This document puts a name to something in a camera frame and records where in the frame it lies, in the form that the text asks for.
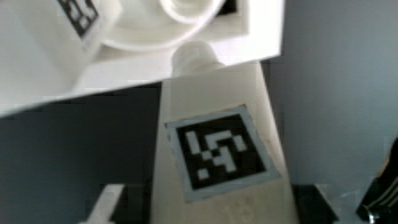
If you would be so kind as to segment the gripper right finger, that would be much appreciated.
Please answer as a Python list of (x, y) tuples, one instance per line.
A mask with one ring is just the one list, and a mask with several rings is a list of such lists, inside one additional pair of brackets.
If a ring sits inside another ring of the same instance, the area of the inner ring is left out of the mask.
[(292, 184), (299, 224), (355, 224), (355, 192), (335, 193), (324, 184)]

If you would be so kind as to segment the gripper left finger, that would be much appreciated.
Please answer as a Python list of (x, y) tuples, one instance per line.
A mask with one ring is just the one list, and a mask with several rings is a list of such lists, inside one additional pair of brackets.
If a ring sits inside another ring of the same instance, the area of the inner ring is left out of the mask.
[(77, 224), (148, 224), (150, 195), (141, 184), (108, 184)]

